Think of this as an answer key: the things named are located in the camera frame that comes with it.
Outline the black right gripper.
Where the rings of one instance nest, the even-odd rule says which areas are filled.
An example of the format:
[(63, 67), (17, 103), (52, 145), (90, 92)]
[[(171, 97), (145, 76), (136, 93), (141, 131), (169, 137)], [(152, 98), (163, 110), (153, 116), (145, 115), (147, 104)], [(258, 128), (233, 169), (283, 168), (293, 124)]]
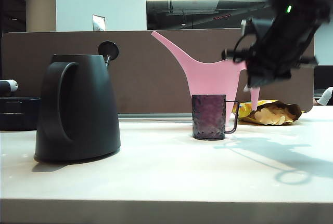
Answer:
[(319, 26), (292, 16), (276, 19), (249, 18), (246, 33), (254, 34), (256, 42), (246, 54), (248, 80), (244, 92), (259, 89), (261, 78), (291, 79), (291, 69), (314, 68), (314, 55), (304, 56)]

